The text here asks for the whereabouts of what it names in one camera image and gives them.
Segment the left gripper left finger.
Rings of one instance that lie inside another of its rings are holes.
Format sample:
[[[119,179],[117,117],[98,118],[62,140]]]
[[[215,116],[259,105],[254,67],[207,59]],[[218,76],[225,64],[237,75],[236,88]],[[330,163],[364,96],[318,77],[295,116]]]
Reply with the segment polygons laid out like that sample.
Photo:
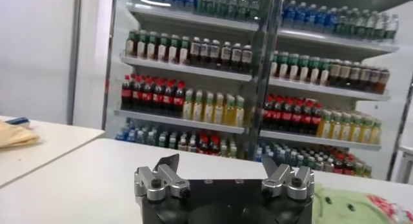
[[[166,192],[173,198],[188,199],[190,182],[177,174],[179,154],[161,158],[153,169],[138,167],[134,172],[134,193],[149,201],[163,201]]]

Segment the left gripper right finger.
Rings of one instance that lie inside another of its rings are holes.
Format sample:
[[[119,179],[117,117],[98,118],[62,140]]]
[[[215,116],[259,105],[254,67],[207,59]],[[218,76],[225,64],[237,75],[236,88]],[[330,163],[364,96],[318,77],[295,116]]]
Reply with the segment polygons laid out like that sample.
[[[269,156],[262,158],[262,164],[268,175],[261,182],[261,192],[266,199],[277,198],[283,194],[296,201],[314,197],[315,179],[310,167],[301,166],[296,172],[290,165],[276,165]]]

